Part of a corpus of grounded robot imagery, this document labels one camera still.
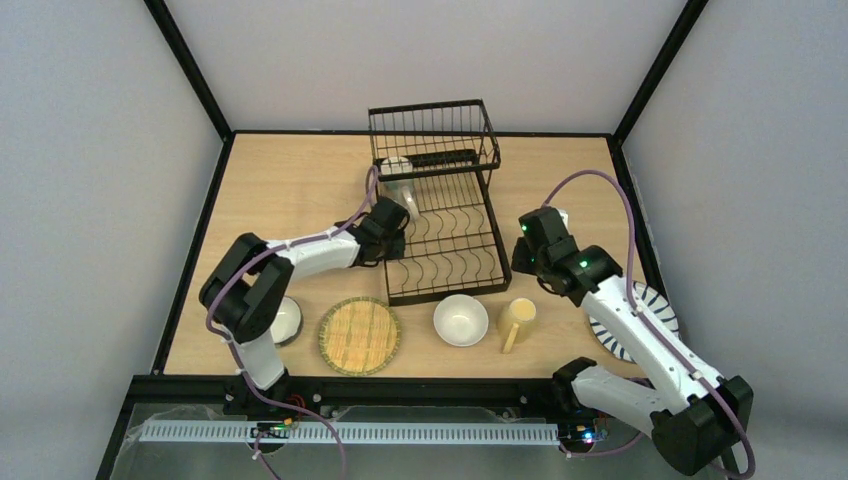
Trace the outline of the clear glass cup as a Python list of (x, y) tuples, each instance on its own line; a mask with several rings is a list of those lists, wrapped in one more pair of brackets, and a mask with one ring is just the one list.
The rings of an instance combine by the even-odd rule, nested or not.
[[(383, 177), (395, 174), (410, 174), (413, 172), (413, 164), (403, 156), (388, 157), (380, 164), (380, 173)], [(385, 180), (384, 185), (390, 192), (390, 196), (400, 205), (404, 206), (410, 214), (412, 221), (420, 218), (420, 212), (415, 200), (415, 190), (412, 179)]]

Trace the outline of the black wire dish rack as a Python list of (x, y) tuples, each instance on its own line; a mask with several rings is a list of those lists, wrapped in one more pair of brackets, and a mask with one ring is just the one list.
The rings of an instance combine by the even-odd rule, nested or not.
[(501, 149), (481, 99), (374, 107), (368, 111), (372, 159), (407, 157), (420, 212), (406, 228), (405, 257), (385, 264), (389, 303), (409, 306), (453, 294), (507, 290), (512, 276), (489, 184)]

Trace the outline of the yellow mug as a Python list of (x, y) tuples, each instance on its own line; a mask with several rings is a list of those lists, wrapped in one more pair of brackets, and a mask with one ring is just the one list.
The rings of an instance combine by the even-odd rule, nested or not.
[(502, 354), (509, 354), (530, 336), (536, 317), (536, 305), (527, 298), (516, 298), (502, 309), (496, 321)]

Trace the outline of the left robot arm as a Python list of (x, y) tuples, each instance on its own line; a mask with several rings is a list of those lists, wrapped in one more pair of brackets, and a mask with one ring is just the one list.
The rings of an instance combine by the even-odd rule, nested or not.
[(293, 281), (329, 270), (401, 259), (411, 214), (380, 196), (369, 211), (329, 229), (284, 241), (237, 237), (200, 289), (206, 327), (227, 344), (237, 367), (266, 391), (287, 375), (271, 326)]

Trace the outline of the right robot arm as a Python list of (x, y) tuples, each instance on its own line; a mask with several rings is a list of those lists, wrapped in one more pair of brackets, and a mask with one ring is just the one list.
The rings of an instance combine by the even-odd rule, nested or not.
[(635, 294), (622, 267), (597, 245), (578, 247), (563, 211), (550, 206), (519, 219), (512, 268), (568, 298), (624, 348), (650, 380), (645, 387), (580, 357), (554, 375), (563, 409), (610, 414), (649, 437), (672, 468), (692, 476), (737, 443), (748, 445), (751, 385), (726, 377), (678, 338)]

